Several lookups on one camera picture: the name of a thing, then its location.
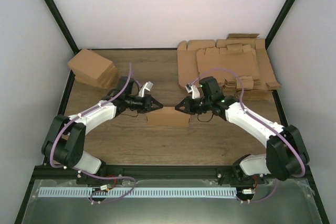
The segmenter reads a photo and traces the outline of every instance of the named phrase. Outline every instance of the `connector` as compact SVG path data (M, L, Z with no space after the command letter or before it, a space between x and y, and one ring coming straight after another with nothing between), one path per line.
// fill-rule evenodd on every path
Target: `connector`
M112 186L110 184L100 186L100 190L102 190L102 191L109 191L111 189L112 189Z
M243 194L254 194L255 190L250 188L250 189L243 189L241 192Z

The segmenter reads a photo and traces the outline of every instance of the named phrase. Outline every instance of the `black metal frame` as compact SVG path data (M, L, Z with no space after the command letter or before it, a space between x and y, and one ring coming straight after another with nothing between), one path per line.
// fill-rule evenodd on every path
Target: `black metal frame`
M73 37L69 29L67 28L55 2L53 0L44 0L52 13L55 21L57 22L59 28L61 29L64 37L66 38L69 46L74 52L74 55L79 52L79 48L77 47ZM276 18L270 32L266 37L266 49L271 44L272 40L274 39L277 31L279 30L282 22L285 20L288 12L290 11L293 3L295 0L286 0L285 4L283 5L278 17ZM139 49L128 49L128 50L167 50L167 49L175 49L175 48L139 48ZM71 88L75 79L75 75L71 72L62 96L61 104L58 110L58 114L64 114L69 96L71 93ZM283 111L280 97L277 91L273 92L273 97L275 100L275 104L277 107L277 111L280 117L280 121L282 125L288 126L288 122ZM231 166L150 166L150 165L108 165L107 170L110 174L122 174L124 176L132 176L135 179L216 179L219 180L217 177L218 173L221 174L229 174L232 172ZM52 168L47 160L44 160L44 165L36 166L32 175L32 178L29 182L24 200L22 202L21 208L18 212L17 219L15 223L21 223L25 209L27 207L27 203L30 197L30 193L32 192L33 184L36 179L76 179L77 172L75 170L64 170L64 169L54 169ZM321 198L319 196L317 187L315 185L313 176L311 174L311 170L307 167L307 172L305 178L308 180L310 187L315 192L315 202L317 204L320 217L323 223L329 223L327 214L324 210ZM253 182L245 182L239 183L237 181L232 181L231 176L223 176L221 178L221 183L223 184L230 184L232 186L246 186L251 185Z

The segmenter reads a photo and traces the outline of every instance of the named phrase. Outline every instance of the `white cable channel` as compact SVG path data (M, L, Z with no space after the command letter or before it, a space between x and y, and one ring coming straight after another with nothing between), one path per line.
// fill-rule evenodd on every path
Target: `white cable channel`
M116 187L110 191L99 192L93 196L117 198L125 194L129 188ZM92 194L88 187L41 187L40 198L87 198ZM140 188L136 187L126 198L220 198L235 199L237 189L232 187L178 187L178 188Z

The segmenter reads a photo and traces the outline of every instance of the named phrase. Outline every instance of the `cable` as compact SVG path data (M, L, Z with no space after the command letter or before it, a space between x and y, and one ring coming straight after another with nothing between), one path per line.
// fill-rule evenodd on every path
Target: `cable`
M136 84L136 87L137 87L137 89L138 89L138 91L137 91L137 93L136 93L136 95L137 95L137 94L139 94L140 86L139 86L139 83L138 83L136 80L135 80L135 84ZM110 96L115 90L117 90L117 89L111 89L111 90L107 93L107 95Z
M100 177L100 176L97 176L97 175L94 175L94 174L91 174L91 173L88 173L88 172L85 172L84 170L81 171L82 173L92 177L92 178L97 178L97 179L103 179L103 180L111 180L111 179L130 179L132 181L134 181L134 185L132 186L132 188L130 190L128 190L125 194L121 195L120 197L118 198L115 198L115 199L112 199L112 200L104 200L104 201L101 201L100 203L98 204L105 204L105 203L111 203L111 202L114 202L114 201L117 201L119 199L122 199L124 197L126 197L128 194L130 194L134 189L135 189L135 186L137 184L137 181L135 180L135 178L133 177L128 177L128 176L120 176L120 177ZM93 195L97 194L98 192L101 192L102 190L98 190L98 191L95 191L91 194L90 196L90 200L91 200L91 204L94 204L95 201L92 199Z
M254 186L254 192L257 191L257 186L258 186L258 180L257 180L257 176L253 175L252 178L254 179L254 181L256 182L256 185Z
M132 117L132 118L137 118L138 115L139 115L139 113L138 113L138 111L137 111L137 115L127 115L127 114L121 114L121 115L126 115L126 116L130 116L130 117Z
M306 168L305 168L305 165L302 161L302 159L300 158L299 154L295 151L295 149L293 148L293 146L280 134L278 133L276 130L274 130L272 127L270 127L269 125L267 125L266 123L264 123L263 121L261 121L259 118L255 117L253 114L251 114L248 109L244 106L243 104L243 95L244 95L244 84L243 82L241 81L241 79L239 78L239 76L232 72L231 70L229 69L226 69L226 68L213 68L213 69L210 69L210 70L207 70L203 73L200 74L199 77L197 77L191 84L194 84L196 81L198 81L202 76L206 75L207 73L210 73L212 71L217 71L217 70L224 70L226 72L229 72L231 73L234 77L237 78L237 80L239 81L240 85L241 85L241 94L240 94L240 97L239 97L239 103L240 103L240 106L242 108L242 110L245 111L245 113L247 115L249 115L251 118L253 118L255 121L257 121L258 123L260 123L261 125L265 126L267 129L269 129L270 131L272 131L274 134L276 134L286 145L287 147L290 149L290 151L293 153L293 155L295 156L295 158L298 160L299 164L300 164L300 167L301 167L301 173L298 174L298 175L292 175L293 177L302 177L304 176L304 174L306 173Z
M130 64L130 70L129 70L129 74L128 74L128 78L127 78L127 81L126 81L126 83L125 83L125 86L119 91L118 94L116 94L116 95L115 95L114 97L112 97L110 100L108 100L108 101L106 101L106 102L103 102L103 103L101 104L102 107L104 107L106 104L108 104L108 103L112 102L113 100L115 100L118 96L120 96L120 95L124 92L124 90L126 89L128 83L129 83L129 81L130 81L130 79L131 79L131 73L132 73L132 65ZM86 115L86 114L88 114L88 113L90 113L90 112L92 112L92 111L94 111L94 110L96 110L96 109L98 109L98 108L100 108L99 105L96 105L96 106L93 106L92 108L90 108L90 109L88 109L88 110L86 110L86 111L84 111L84 112L82 112L82 113L79 113L79 114L80 114L81 116L84 116L84 115ZM72 123L73 123L75 120L77 120L77 119L79 119L79 116L73 118L73 119L70 120L67 124L65 124L64 127L63 127L63 129L60 130L60 132L58 133L58 135L57 135L56 138L55 138L54 144L53 144L53 146L52 146L52 148L51 148L51 151L50 151L50 159L49 159L49 161L50 161L50 165L51 165L53 168L61 168L61 167L64 166L64 165L55 165L55 163L54 163L54 153L55 153L56 145L57 145L58 141L60 140L60 138L62 137L64 131L65 131L70 125L72 125Z
M103 103L100 105L101 107L103 107L103 106L107 105L108 103L112 102L113 100L115 100L118 96L120 96L120 95L124 92L124 90L126 89L128 83L130 82L130 79L131 79L131 73L132 73L132 65L130 64L130 70L129 70L129 74L128 74L128 78L127 78L127 81L126 81L126 83L125 83L125 86L119 91L119 93L117 93L117 94L116 94L114 97L112 97L110 100L108 100L108 101L106 101L106 102L103 102ZM88 114L88 113L94 111L95 109L100 108L100 106L99 106L99 105L96 105L96 106L94 106L94 107L92 107L92 108L88 109L87 111L82 112L82 113L80 113L80 114L81 114L81 116L84 116L84 115L86 115L86 114ZM60 140L61 136L63 135L64 131L65 131L65 130L66 130L66 129L67 129L67 128L68 128L68 127L75 121L75 120L77 120L77 119L79 119L79 116L73 118L73 119L70 120L67 124L65 124L64 127L63 127L63 129L60 130L60 132L58 133L58 135L57 135L56 138L55 138L55 141L54 141L53 146L52 146L51 151L50 151L50 159L49 159L49 161L50 161L50 165L51 165L53 168L61 168L61 167L63 167L63 165L55 165L55 163L54 163L54 153L55 153L56 145L57 145L58 141ZM97 178L97 179L104 179L104 180L109 180L109 179L130 179L130 180L134 181L134 186L133 186L128 192L126 192L126 193L123 194L122 196L120 196L120 197L118 197L118 198L115 198L115 199L113 199L113 200L108 200L108 201L105 200L106 202L104 201L104 203L113 202L113 201L117 201L117 200L119 200L119 199L124 198L126 195L128 195L131 191L133 191L133 190L135 189L135 186L136 186L136 183L137 183L137 181L135 180L135 178L132 178L132 177L100 177L100 176L97 176L97 175L88 173L88 172L86 172L86 171L84 171L84 170L82 170L81 172L84 173L84 174L86 174L86 175L88 175L88 176L90 176L90 177Z
M138 88L141 86L140 82L138 82L135 78L135 75L133 73L133 71L131 71L131 76L133 77L133 79L135 80L136 84L138 85Z
M248 204L251 204L251 203L259 203L259 202L263 202L265 201L266 199L269 199L270 197L272 197L272 195L275 193L275 191L277 190L278 188L278 184L279 184L279 180L275 179L275 185L274 185L274 188L273 190L269 193L269 195L265 196L264 198L262 199L258 199L258 200L254 200L254 201L250 201L250 202L247 202ZM236 197L238 201L244 203L243 200L239 199L238 197Z
M212 114L211 117L210 117L210 119L207 120L207 121L202 121L198 117L199 117L199 114L197 115L197 120L199 120L201 123L208 123L208 122L210 122L212 120L212 118L214 118L214 114Z

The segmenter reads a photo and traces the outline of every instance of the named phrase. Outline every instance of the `folded cardboard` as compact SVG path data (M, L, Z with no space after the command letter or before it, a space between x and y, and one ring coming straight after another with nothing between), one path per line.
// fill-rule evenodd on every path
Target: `folded cardboard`
M258 39L258 34L229 34L227 39L218 39L217 48L225 48L228 45L241 43L250 45L254 49L260 74L260 82L254 83L254 90L276 90L280 84L275 78L272 65L265 48L265 39Z
M146 114L148 124L156 126L188 127L190 115L175 110L174 107L163 107Z
M114 64L91 50L82 49L68 62L68 66L75 75L99 84Z
M200 73L211 68L224 67L240 77L246 77L243 80L244 88L247 90L246 98L249 100L268 99L271 94L261 92L259 95L257 91L276 90L280 88L280 84L277 82L270 64L265 48L265 39L257 37L258 34L229 34L226 39L218 39L215 46L214 40L181 42L177 48L179 85L185 87ZM239 91L241 88L236 79L224 71L213 71L205 76L214 76L219 80L220 85L223 85L223 90L238 89Z
M92 82L88 79L83 78L82 76L78 75L75 76L75 80L90 86L94 86L97 88L104 88L107 89L111 86L111 83L113 82L115 76L118 73L118 69L116 67L113 67L106 75L106 79L103 80L100 84L96 84L95 82Z
M179 75L179 84L182 88L187 83L194 81L198 77L196 53L199 49L215 47L213 39L182 41L177 48L177 69Z
M259 69L254 48L249 44L233 44L223 48L200 49L196 53L197 68L199 73L204 73L214 68L226 68L238 76L251 76L254 81L260 81ZM220 85L225 81L236 85L236 78L227 71L213 71L203 77L213 76Z
M76 75L77 81L104 89L110 86L118 72L111 60L87 49L75 55L68 66Z

